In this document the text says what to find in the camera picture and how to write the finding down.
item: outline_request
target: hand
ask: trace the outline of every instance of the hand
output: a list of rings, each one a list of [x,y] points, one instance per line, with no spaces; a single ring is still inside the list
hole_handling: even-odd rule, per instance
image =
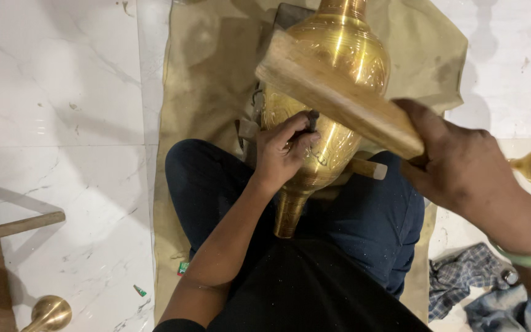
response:
[[[403,176],[505,250],[531,253],[531,195],[517,183],[497,140],[485,130],[445,121],[412,100],[394,102],[409,114],[425,143],[423,157],[402,162]]]
[[[306,129],[309,124],[306,114],[306,111],[299,112],[274,129],[257,135],[257,166],[253,178],[272,196],[298,172],[310,144],[321,138],[318,132],[304,133],[287,144],[296,132]]]

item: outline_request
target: metal bottle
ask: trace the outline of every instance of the metal bottle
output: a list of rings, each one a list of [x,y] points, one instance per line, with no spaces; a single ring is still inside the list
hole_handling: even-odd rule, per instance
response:
[[[384,95],[389,58],[365,22],[365,0],[321,0],[319,9],[287,33],[299,45],[315,50],[321,61],[352,79],[362,89]],[[262,129],[268,130],[288,117],[310,109],[271,86],[264,87]],[[332,183],[357,152],[361,136],[321,115],[321,139],[308,150],[298,173],[280,189],[274,234],[292,238],[309,196]]]

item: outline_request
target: dark jeans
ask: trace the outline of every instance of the dark jeans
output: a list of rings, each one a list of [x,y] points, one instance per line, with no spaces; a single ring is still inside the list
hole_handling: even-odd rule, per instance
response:
[[[319,211],[313,206],[316,201],[309,200],[296,237],[330,240],[398,298],[423,225],[423,198],[401,176],[398,156],[385,151],[370,160],[388,166],[386,178],[352,175],[322,217],[315,213]],[[238,158],[203,140],[183,140],[171,148],[165,175],[175,212],[192,246],[190,258],[239,198],[252,174]],[[278,240],[272,233],[274,201],[257,223],[244,268]]]

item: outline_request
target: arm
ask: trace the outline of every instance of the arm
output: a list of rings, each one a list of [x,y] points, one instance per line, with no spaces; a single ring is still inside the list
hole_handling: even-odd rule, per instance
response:
[[[417,191],[463,216],[506,252],[531,255],[531,195],[489,132],[458,127],[410,100],[395,103],[425,143],[426,155],[401,168]],[[531,268],[516,268],[531,297]]]
[[[258,135],[255,173],[239,199],[199,248],[159,322],[185,318],[207,327],[222,310],[263,210],[298,171],[306,148],[320,138],[318,133],[303,134],[291,149],[287,147],[287,141],[308,123],[306,113],[300,112]]]

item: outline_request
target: black shirt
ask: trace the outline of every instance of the black shirt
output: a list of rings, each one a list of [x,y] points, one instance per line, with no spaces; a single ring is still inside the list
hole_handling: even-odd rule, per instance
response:
[[[176,319],[154,332],[429,331],[339,248],[279,240],[204,329]]]

